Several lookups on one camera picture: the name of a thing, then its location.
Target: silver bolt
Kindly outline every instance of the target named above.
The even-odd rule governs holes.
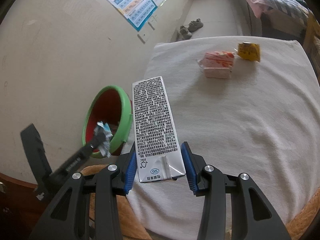
[[[115,164],[111,164],[111,165],[108,166],[108,170],[109,170],[109,171],[115,171],[117,168],[118,168],[118,167],[117,167],[117,165],[115,165]]]
[[[79,173],[79,172],[76,172],[76,173],[74,173],[73,175],[72,175],[72,178],[73,179],[79,179],[81,177],[81,173]]]
[[[211,171],[213,171],[213,170],[214,170],[214,167],[213,167],[213,166],[211,166],[211,165],[207,165],[207,166],[205,166],[205,167],[204,167],[204,169],[205,169],[206,171],[211,172]]]
[[[240,174],[240,178],[243,179],[243,180],[248,180],[249,179],[249,175],[246,174],[246,173],[241,173]]]

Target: shoe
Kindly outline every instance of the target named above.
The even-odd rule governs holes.
[[[183,36],[184,40],[189,40],[192,36],[192,33],[188,31],[188,29],[185,26],[180,26],[180,33]]]
[[[201,22],[200,19],[197,19],[196,21],[191,21],[189,23],[188,30],[190,32],[195,32],[197,29],[200,29],[201,27],[203,27],[203,23]]]

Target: yellow wrapper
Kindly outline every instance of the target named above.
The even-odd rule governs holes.
[[[243,42],[238,44],[238,55],[243,59],[260,62],[260,45]]]

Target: white cloth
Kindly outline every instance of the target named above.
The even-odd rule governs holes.
[[[231,79],[204,77],[197,59],[243,41],[260,44],[260,63],[236,58]],[[160,75],[180,144],[188,141],[223,173],[248,173],[284,223],[301,211],[320,185],[320,88],[297,41],[236,36],[158,44],[145,78]],[[131,130],[124,152],[132,143]],[[136,176],[128,200],[147,229],[196,239],[204,197],[192,194],[186,177],[141,184]],[[230,213],[228,206],[227,228]]]

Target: floor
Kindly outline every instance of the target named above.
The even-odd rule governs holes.
[[[184,25],[200,18],[201,29],[191,39],[215,36],[250,36],[250,29],[237,0],[194,0]]]

